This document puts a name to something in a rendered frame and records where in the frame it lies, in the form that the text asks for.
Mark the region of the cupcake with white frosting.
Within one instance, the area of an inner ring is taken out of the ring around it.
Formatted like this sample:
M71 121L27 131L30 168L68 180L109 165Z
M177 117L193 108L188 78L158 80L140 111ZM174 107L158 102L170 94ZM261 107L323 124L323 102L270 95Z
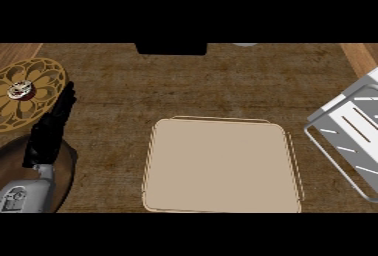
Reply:
M18 81L7 89L7 96L13 100L27 101L36 96L36 86L30 80Z

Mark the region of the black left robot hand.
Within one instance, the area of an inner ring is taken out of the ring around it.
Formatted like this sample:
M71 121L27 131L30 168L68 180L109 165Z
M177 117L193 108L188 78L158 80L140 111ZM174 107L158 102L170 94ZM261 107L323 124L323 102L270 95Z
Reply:
M68 82L52 111L43 114L38 122L33 125L22 162L24 168L55 163L61 150L65 124L75 100L74 83Z

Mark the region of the dark brown round plate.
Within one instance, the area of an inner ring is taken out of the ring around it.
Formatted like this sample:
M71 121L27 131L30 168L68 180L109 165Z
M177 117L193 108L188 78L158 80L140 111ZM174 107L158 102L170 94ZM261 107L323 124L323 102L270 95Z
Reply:
M22 167L24 154L30 136L24 135L0 147L0 190L12 180L37 179L38 173ZM69 194L77 164L77 151L67 141L62 141L59 155L55 161L55 183L50 212L56 213Z

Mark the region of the beige square tray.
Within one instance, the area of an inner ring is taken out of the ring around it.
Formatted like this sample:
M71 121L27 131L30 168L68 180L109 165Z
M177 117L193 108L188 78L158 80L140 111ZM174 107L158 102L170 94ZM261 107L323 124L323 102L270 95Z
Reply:
M294 168L279 125L162 119L152 128L143 206L155 212L298 213Z

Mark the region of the black box-shaped appliance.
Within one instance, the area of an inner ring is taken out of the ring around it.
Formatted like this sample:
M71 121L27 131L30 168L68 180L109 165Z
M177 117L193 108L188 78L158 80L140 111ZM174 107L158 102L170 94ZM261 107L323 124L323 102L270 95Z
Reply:
M136 49L140 54L151 55L196 55L207 54L205 43L137 43Z

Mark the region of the gold patterned round placemat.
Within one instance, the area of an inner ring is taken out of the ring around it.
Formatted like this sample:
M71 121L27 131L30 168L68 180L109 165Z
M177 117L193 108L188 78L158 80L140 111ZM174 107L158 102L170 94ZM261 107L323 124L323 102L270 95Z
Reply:
M13 100L9 87L22 80L36 86L36 96ZM10 132L37 121L50 110L68 83L62 65L49 58L31 58L0 69L0 133Z

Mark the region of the brown woven table mat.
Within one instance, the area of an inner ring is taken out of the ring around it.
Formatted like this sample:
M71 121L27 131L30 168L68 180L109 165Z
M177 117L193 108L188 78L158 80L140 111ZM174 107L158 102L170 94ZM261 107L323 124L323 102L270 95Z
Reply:
M61 62L78 101L65 138L78 152L62 212L139 212L154 123L173 116L258 118L292 136L307 212L378 213L363 181L322 153L307 117L378 66L378 44L213 44L204 56L154 56L123 44L2 44L0 66Z

